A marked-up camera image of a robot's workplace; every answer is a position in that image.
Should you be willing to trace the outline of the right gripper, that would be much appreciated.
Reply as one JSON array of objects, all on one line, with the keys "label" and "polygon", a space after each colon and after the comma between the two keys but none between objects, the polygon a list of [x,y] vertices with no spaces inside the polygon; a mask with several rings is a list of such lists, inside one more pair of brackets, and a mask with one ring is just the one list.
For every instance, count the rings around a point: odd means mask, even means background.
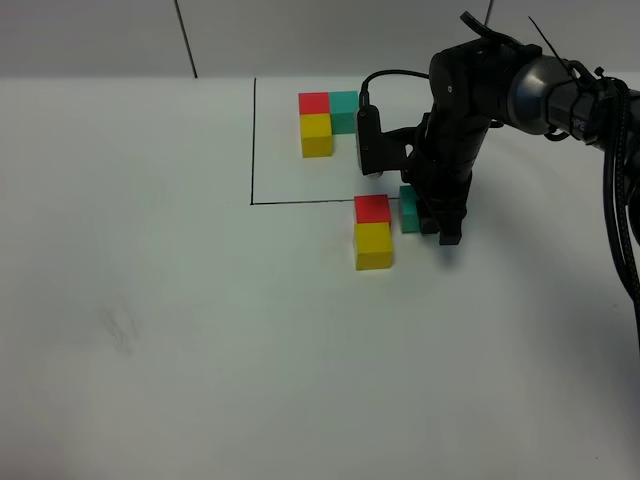
[{"label": "right gripper", "polygon": [[440,245],[461,241],[472,169],[490,125],[491,119],[480,114],[431,112],[416,132],[415,160],[407,179],[425,203],[440,210],[439,227],[428,206],[417,201],[420,233],[440,231]]}]

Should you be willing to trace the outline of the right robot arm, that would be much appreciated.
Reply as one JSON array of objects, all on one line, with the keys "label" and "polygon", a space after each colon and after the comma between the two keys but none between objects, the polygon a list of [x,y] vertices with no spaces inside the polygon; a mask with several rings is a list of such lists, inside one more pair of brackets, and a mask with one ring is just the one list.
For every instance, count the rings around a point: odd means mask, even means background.
[{"label": "right robot arm", "polygon": [[605,154],[612,197],[639,230],[639,94],[583,64],[548,56],[465,12],[477,39],[436,54],[429,66],[433,106],[416,129],[413,164],[420,229],[456,245],[472,168],[489,129],[506,125],[550,141],[568,137]]}]

